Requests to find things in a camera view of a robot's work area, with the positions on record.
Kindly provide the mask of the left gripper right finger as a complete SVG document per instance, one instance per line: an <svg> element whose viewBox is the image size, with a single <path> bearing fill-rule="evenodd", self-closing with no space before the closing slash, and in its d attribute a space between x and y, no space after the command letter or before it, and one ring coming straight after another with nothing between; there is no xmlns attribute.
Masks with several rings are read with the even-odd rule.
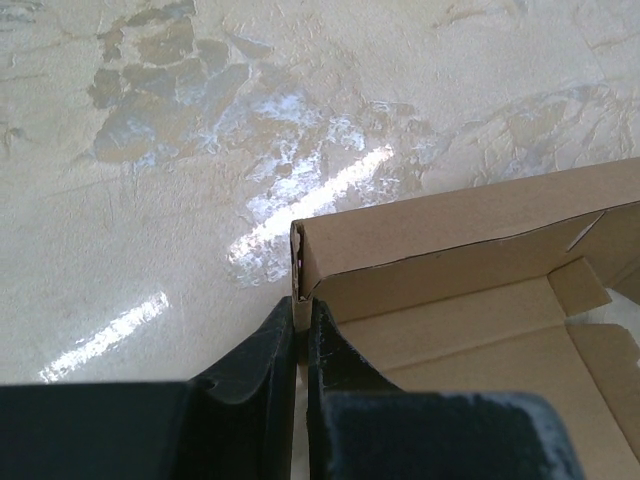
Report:
<svg viewBox="0 0 640 480"><path fill-rule="evenodd" d="M521 392L409 393L387 380L312 304L308 338L313 479L580 479L551 405Z"/></svg>

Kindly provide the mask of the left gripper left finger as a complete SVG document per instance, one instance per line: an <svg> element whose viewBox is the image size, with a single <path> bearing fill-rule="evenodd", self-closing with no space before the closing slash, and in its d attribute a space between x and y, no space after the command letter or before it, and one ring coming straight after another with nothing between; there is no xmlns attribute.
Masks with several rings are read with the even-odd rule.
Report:
<svg viewBox="0 0 640 480"><path fill-rule="evenodd" d="M289 298L189 380L1 390L5 479L286 479L292 437Z"/></svg>

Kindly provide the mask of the brown paper box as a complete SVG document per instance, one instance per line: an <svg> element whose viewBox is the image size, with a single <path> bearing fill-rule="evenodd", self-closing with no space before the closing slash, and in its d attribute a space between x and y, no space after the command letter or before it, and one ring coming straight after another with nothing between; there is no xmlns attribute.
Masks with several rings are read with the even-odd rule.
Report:
<svg viewBox="0 0 640 480"><path fill-rule="evenodd" d="M639 162L293 222L294 321L409 391L524 391L590 479L639 475Z"/></svg>

